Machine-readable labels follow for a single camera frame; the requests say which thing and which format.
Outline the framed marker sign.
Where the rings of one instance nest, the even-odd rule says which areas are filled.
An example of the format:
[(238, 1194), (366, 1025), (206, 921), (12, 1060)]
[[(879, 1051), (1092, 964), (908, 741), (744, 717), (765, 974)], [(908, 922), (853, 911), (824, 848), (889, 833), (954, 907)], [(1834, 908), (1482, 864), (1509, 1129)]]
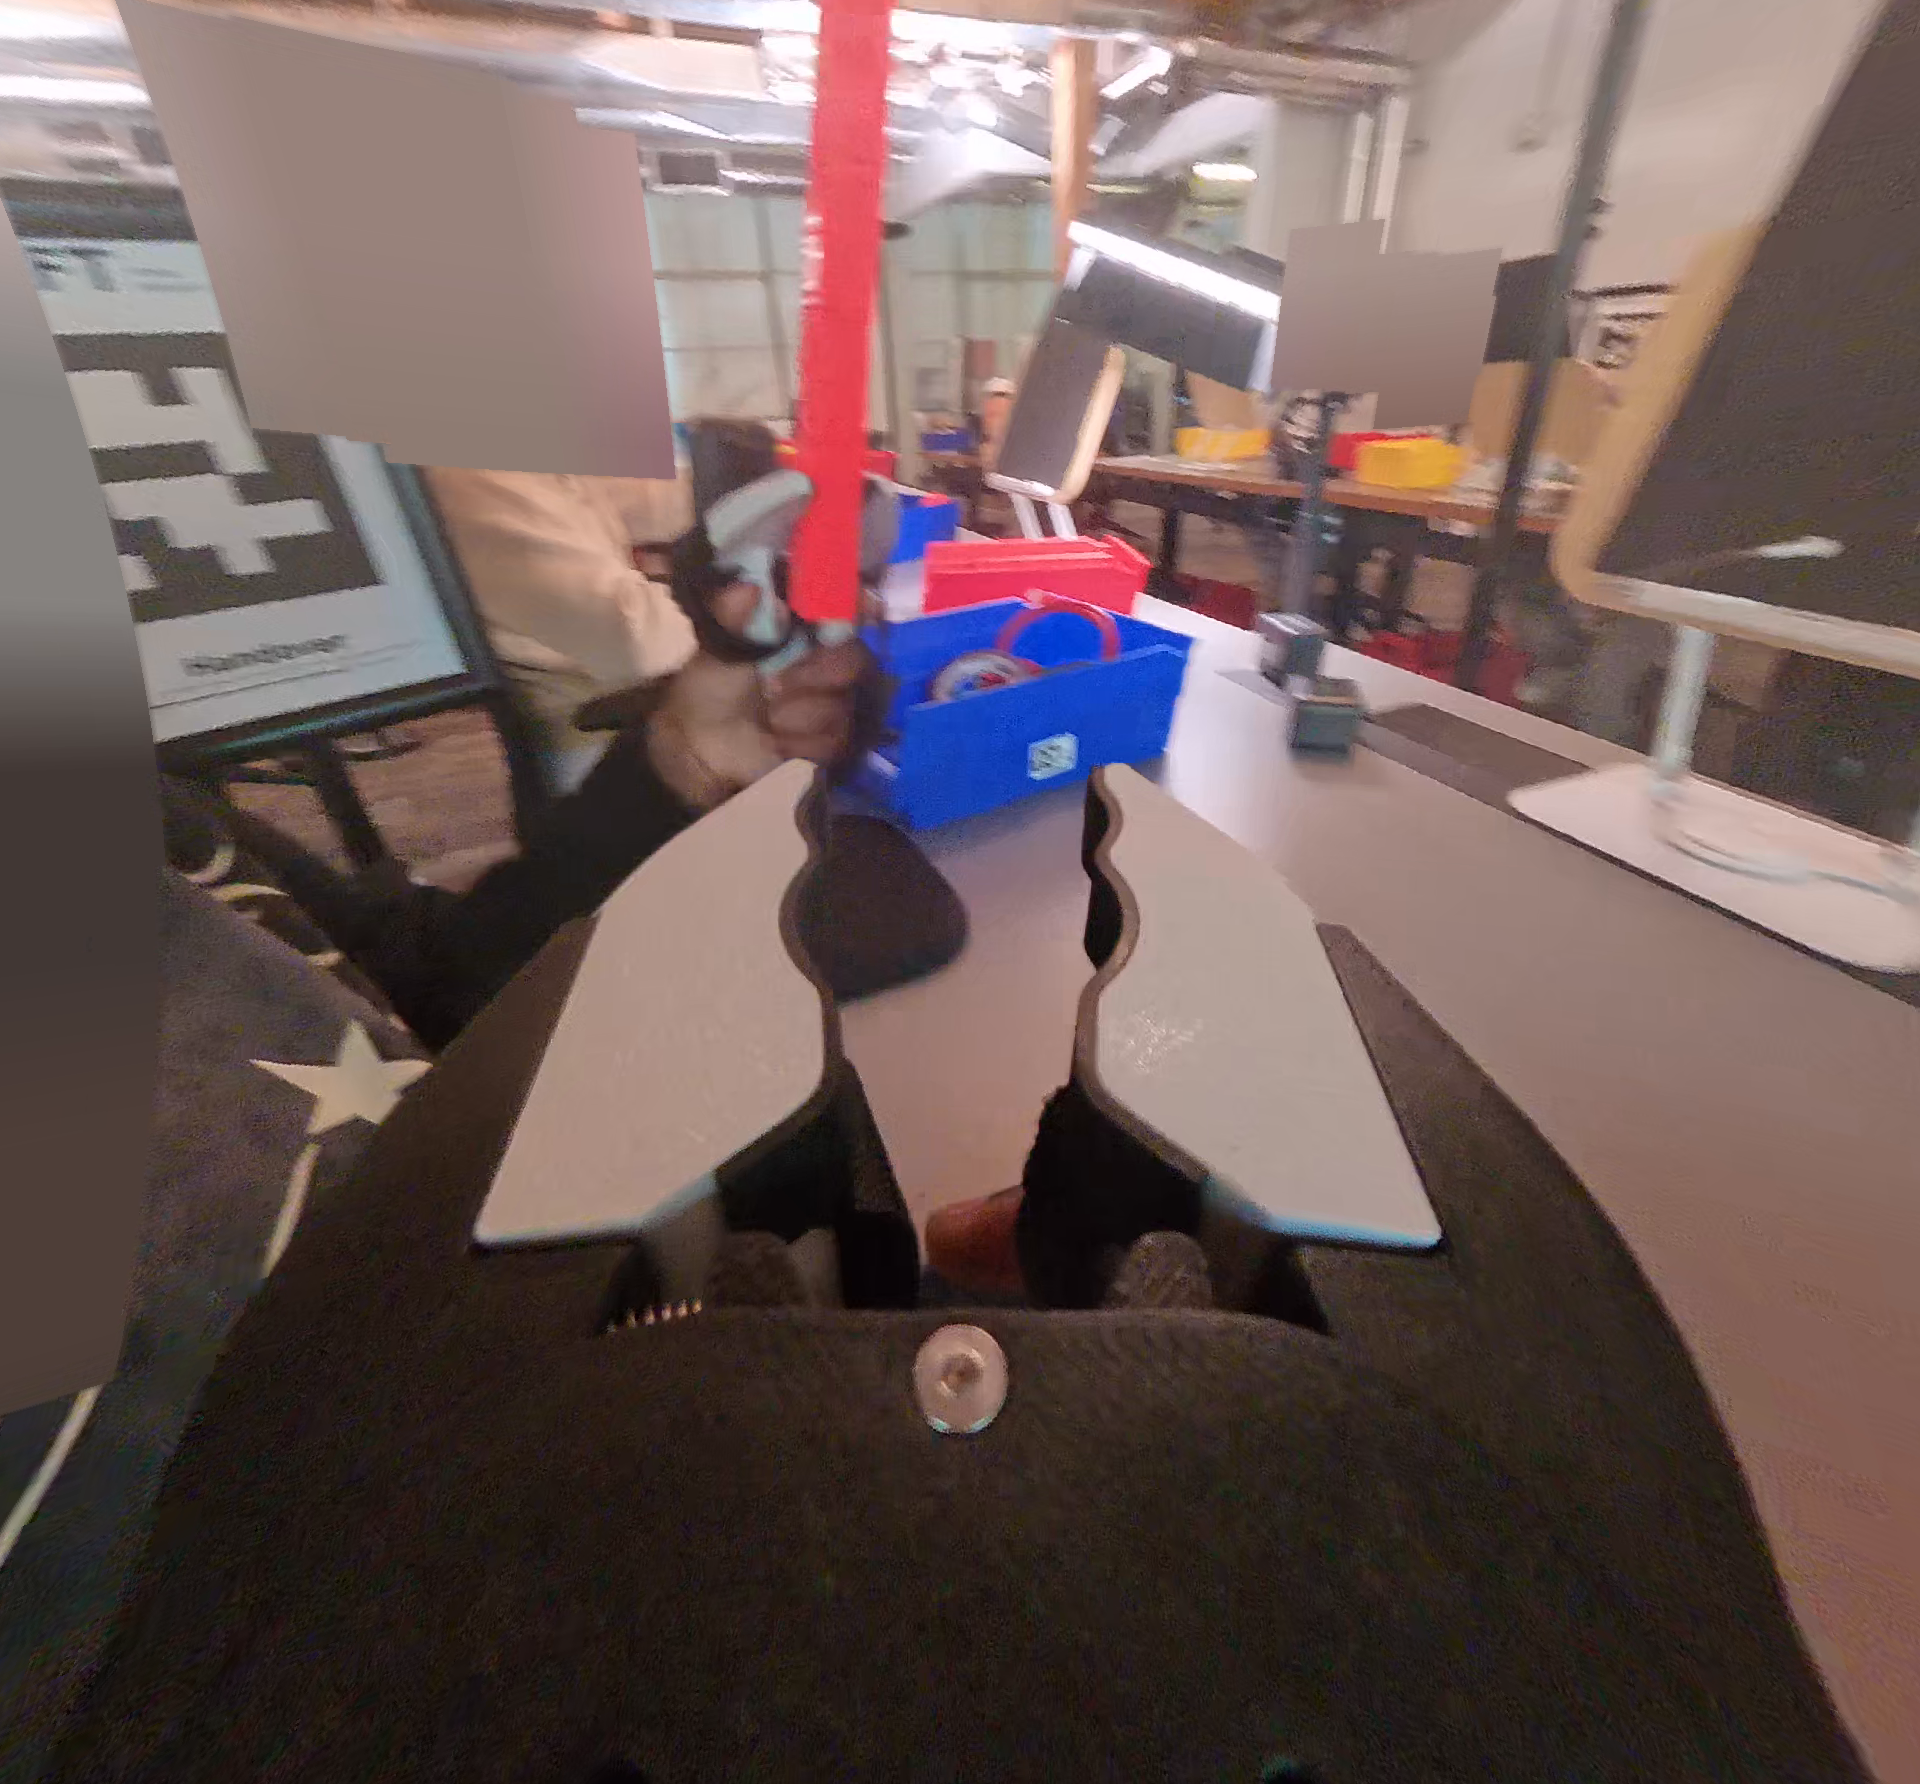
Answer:
[(3, 180), (108, 508), (158, 752), (362, 735), (501, 679), (410, 470), (252, 424), (184, 204)]

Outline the tape roll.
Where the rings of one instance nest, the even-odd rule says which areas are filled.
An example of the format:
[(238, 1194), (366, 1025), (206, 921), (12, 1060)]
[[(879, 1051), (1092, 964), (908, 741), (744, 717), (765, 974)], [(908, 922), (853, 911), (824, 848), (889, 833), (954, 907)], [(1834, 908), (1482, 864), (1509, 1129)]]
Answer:
[(979, 647), (948, 659), (928, 680), (922, 700), (948, 705), (972, 694), (1018, 688), (1046, 674), (1049, 667), (1010, 647)]

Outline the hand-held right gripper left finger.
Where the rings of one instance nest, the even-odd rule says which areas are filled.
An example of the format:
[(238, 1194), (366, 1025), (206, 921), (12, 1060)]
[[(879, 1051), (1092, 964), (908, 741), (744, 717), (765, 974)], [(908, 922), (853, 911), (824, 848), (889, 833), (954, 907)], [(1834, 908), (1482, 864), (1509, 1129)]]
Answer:
[(675, 1226), (718, 1172), (804, 1121), (831, 1002), (787, 935), (816, 771), (785, 762), (645, 860), (599, 908), (477, 1247)]

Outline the studio light panel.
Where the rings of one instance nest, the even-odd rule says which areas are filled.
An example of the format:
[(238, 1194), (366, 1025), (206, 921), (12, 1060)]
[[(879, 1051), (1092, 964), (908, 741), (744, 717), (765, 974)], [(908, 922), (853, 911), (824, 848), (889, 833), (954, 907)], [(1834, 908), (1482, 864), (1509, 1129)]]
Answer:
[(1228, 388), (1271, 396), (1284, 264), (1097, 222), (1068, 223), (1052, 315)]

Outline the tall black stand pole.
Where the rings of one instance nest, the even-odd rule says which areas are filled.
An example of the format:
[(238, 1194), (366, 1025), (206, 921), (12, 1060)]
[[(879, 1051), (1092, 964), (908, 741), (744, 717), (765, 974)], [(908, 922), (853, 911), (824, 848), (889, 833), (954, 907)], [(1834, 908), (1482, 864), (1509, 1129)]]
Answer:
[(1493, 647), (1500, 588), (1518, 539), (1531, 461), (1550, 398), (1552, 368), (1561, 358), (1556, 324), (1566, 315), (1566, 302), (1576, 288), (1586, 242), (1602, 210), (1619, 119), (1640, 59), (1646, 9), (1648, 0), (1616, 0), (1602, 42), (1550, 261), (1550, 309), (1541, 315), (1528, 360), (1494, 516), (1477, 542), (1474, 595), (1454, 667), (1454, 686), (1466, 692), (1479, 688)]

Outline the light stand pole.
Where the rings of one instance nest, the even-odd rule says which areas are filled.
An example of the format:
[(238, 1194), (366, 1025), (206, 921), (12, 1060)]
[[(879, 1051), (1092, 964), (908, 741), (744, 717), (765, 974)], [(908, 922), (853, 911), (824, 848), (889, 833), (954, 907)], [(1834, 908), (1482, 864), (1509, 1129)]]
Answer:
[(1292, 463), (1292, 479), (1298, 488), (1298, 498), (1292, 509), (1282, 611), (1309, 625), (1319, 622), (1317, 580), (1332, 532), (1328, 505), (1329, 443), (1350, 396), (1352, 395), (1345, 390), (1319, 390), (1311, 395), (1307, 436), (1303, 438), (1303, 450)]

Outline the large white-framed monitor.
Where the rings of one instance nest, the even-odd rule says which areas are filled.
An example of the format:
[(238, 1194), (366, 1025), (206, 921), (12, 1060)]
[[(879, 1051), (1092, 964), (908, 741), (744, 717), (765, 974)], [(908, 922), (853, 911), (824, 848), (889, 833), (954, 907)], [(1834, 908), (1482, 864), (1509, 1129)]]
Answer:
[(1693, 772), (1716, 640), (1916, 682), (1918, 0), (1883, 0), (1774, 210), (1690, 267), (1550, 539), (1572, 599), (1670, 628), (1642, 760), (1509, 806), (1916, 1001), (1916, 835)]

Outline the black easel stand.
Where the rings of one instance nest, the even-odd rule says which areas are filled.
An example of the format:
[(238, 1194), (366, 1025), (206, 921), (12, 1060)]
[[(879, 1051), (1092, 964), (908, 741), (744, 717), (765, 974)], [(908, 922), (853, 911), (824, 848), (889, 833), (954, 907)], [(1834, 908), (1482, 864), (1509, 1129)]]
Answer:
[(242, 716), (168, 716), (156, 762), (203, 788), (272, 781), (259, 764), (292, 760), (332, 826), (350, 865), (397, 861), (354, 783), (347, 747), (399, 725), (458, 712), (483, 714), (507, 771), (515, 837), (557, 798), (540, 740), (479, 616), (465, 572), (419, 474), (366, 445), (322, 443), (337, 474), (351, 459), (369, 467), (393, 525), (359, 534), (382, 573), (397, 637), (379, 642), (366, 665), (306, 665), (275, 684), (240, 694)]

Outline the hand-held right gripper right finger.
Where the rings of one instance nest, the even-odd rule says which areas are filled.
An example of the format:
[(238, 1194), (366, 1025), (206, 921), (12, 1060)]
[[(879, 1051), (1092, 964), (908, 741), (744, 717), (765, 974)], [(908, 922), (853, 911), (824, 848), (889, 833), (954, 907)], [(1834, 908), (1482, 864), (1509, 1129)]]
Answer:
[(1122, 764), (1092, 774), (1073, 1079), (1204, 1206), (1296, 1244), (1443, 1229), (1322, 924), (1254, 851)]

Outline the red storage bin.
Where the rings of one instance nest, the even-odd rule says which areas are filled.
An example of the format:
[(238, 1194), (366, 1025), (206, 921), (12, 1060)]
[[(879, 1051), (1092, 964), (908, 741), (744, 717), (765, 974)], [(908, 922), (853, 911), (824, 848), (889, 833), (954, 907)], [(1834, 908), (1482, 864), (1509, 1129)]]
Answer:
[(1150, 576), (1120, 539), (969, 539), (922, 550), (922, 614), (1026, 595), (1061, 595), (1129, 614)]

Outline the wooden work table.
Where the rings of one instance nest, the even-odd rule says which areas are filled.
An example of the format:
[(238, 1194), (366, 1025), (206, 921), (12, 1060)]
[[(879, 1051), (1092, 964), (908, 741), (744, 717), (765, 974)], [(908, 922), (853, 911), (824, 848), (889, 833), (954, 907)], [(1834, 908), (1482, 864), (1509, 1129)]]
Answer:
[[(1150, 488), (1184, 490), (1201, 495), (1233, 495), (1298, 502), (1303, 482), (1258, 463), (1182, 461), (1175, 457), (1101, 457), (1092, 467), (1087, 495), (1096, 493), (1144, 499)], [(1400, 520), (1456, 521), (1490, 526), (1498, 498), (1474, 490), (1398, 490), (1345, 479), (1323, 479), (1323, 495), (1333, 509)], [(1523, 534), (1547, 534), (1572, 502), (1569, 482), (1533, 484), (1523, 495), (1518, 528)]]

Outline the tilted white-framed monitor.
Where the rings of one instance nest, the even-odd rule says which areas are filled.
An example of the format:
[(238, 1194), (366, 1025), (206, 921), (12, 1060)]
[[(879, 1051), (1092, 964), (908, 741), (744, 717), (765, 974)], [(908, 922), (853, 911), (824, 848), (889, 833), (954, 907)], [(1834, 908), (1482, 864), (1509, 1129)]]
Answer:
[(1049, 317), (1004, 404), (983, 463), (983, 484), (1008, 504), (1019, 539), (1068, 540), (1073, 516), (1101, 457), (1124, 373), (1122, 348)]

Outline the person's left hand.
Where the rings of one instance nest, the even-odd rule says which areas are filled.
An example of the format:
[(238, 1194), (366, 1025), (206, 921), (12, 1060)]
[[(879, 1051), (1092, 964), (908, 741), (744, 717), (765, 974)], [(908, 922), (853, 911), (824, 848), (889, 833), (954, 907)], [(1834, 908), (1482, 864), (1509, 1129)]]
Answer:
[(701, 651), (660, 692), (643, 749), (682, 806), (711, 811), (789, 762), (845, 772), (882, 707), (877, 664), (858, 637), (773, 674)]

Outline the long red plastic stick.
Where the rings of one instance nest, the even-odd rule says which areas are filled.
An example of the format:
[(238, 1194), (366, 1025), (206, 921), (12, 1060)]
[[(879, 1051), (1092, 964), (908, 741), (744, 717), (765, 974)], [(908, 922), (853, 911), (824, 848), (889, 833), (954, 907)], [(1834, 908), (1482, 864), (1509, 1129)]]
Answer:
[(787, 605), (835, 645), (853, 636), (861, 595), (891, 0), (817, 0), (817, 9), (796, 408), (796, 452), (810, 498), (787, 549)]

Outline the blue bin with tag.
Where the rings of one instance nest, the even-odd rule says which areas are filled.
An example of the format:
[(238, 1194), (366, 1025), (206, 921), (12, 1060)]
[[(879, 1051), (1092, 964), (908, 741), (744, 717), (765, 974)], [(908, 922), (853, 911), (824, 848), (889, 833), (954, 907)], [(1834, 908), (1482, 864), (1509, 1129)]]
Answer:
[[(1194, 644), (1138, 616), (1038, 594), (874, 625), (863, 640), (884, 707), (854, 788), (914, 833), (1161, 758)], [(1049, 674), (924, 703), (934, 674), (979, 647), (1010, 647)]]

